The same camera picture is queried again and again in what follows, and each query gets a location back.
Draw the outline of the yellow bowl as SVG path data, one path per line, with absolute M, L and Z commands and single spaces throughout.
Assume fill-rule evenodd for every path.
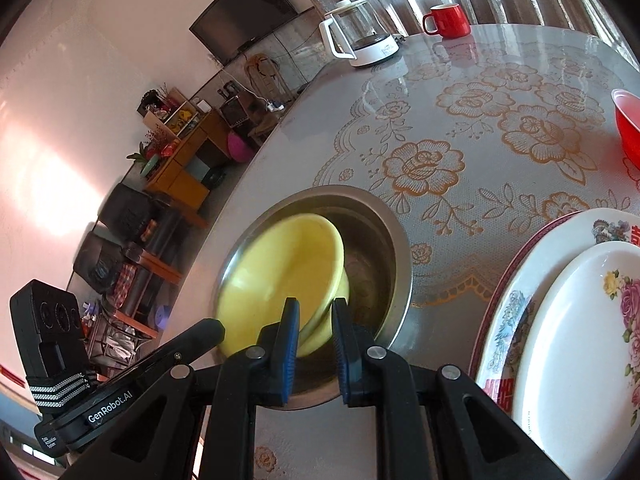
M 349 300 L 345 246 L 320 214 L 294 214 L 270 226 L 233 259 L 215 300 L 226 329 L 224 356 L 256 344 L 263 327 L 280 321 L 285 300 L 299 303 L 297 355 L 309 356 L 332 336 L 330 307 Z

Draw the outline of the wooden chair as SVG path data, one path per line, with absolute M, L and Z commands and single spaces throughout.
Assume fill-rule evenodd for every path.
M 255 93 L 269 102 L 288 105 L 295 101 L 294 93 L 269 56 L 263 53 L 251 56 L 245 62 L 244 72 Z

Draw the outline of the red plastic bowl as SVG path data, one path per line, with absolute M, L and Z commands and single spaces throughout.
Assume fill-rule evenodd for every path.
M 614 89 L 611 96 L 623 151 L 630 162 L 639 167 L 640 99 L 624 89 Z

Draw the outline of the large floral rimmed plate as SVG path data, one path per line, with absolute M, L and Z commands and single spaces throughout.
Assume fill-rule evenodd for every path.
M 480 323 L 469 373 L 510 414 L 526 338 L 544 296 L 584 250 L 619 240 L 639 244 L 639 217 L 612 208 L 571 212 L 549 222 L 518 251 Z

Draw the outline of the red mug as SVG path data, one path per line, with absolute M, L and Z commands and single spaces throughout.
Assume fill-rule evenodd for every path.
M 471 25 L 466 14 L 457 3 L 445 3 L 432 6 L 422 20 L 427 35 L 439 35 L 445 39 L 457 39 L 469 36 Z

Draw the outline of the floral lace tablecloth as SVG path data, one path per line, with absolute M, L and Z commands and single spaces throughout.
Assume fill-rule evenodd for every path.
M 416 35 L 380 65 L 329 64 L 235 185 L 165 336 L 213 315 L 221 268 L 264 212 L 347 185 L 386 203 L 408 237 L 412 292 L 394 350 L 469 370 L 489 300 L 534 234 L 571 212 L 638 212 L 611 98 L 638 88 L 638 70 L 601 40 L 532 25 Z

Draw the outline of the stainless steel basin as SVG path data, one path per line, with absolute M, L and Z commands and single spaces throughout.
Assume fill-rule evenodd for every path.
M 233 259 L 270 226 L 294 214 L 320 214 L 340 232 L 346 252 L 352 322 L 366 328 L 376 344 L 392 345 L 404 322 L 412 289 L 408 237 L 390 207 L 371 193 L 347 185 L 323 185 L 296 193 L 255 220 L 235 243 L 221 268 L 214 296 Z M 311 408 L 340 393 L 332 336 L 309 356 L 296 356 L 289 410 Z

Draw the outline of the small white floral plate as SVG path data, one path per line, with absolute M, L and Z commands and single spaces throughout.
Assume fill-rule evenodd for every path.
M 593 246 L 550 286 L 515 379 L 512 417 L 571 479 L 605 479 L 639 428 L 639 249 Z

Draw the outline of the black wall television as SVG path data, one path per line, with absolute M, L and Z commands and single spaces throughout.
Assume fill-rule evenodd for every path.
M 214 0 L 189 27 L 221 65 L 294 20 L 290 0 Z

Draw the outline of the pink bag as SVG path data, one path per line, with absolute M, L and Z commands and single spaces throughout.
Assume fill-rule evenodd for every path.
M 238 164 L 247 164 L 254 158 L 255 151 L 233 131 L 228 134 L 227 143 L 231 158 Z

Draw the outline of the wooden desk cabinet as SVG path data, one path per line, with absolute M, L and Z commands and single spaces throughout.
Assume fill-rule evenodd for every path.
M 218 110 L 209 112 L 178 143 L 175 151 L 160 161 L 145 183 L 145 192 L 167 195 L 181 206 L 198 211 L 216 177 L 232 163 L 229 133 L 230 128 Z

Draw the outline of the white glass electric kettle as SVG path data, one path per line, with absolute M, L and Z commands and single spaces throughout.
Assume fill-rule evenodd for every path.
M 319 24 L 323 47 L 352 67 L 366 67 L 399 51 L 394 35 L 382 24 L 369 0 L 341 0 Z

